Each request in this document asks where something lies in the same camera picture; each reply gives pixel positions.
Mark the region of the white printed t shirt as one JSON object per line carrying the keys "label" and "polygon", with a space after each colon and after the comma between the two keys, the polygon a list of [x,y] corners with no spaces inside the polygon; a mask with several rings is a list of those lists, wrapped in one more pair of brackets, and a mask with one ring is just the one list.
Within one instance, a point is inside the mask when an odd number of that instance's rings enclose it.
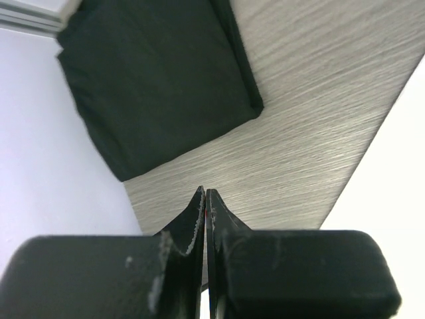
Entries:
{"label": "white printed t shirt", "polygon": [[321,227],[368,233],[401,294],[397,318],[424,317],[423,61]]}

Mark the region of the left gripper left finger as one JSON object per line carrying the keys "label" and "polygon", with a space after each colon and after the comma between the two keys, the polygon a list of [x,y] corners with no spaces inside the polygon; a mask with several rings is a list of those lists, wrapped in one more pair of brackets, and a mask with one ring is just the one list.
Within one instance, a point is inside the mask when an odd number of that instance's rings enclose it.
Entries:
{"label": "left gripper left finger", "polygon": [[152,236],[39,236],[1,279],[2,318],[198,318],[205,191]]}

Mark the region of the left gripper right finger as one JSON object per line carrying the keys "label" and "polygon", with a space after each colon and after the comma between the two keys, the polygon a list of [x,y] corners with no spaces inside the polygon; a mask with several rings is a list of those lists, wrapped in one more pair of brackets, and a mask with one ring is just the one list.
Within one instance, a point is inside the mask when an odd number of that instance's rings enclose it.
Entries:
{"label": "left gripper right finger", "polygon": [[402,303],[373,238],[354,230],[253,230],[206,194],[211,318],[390,318]]}

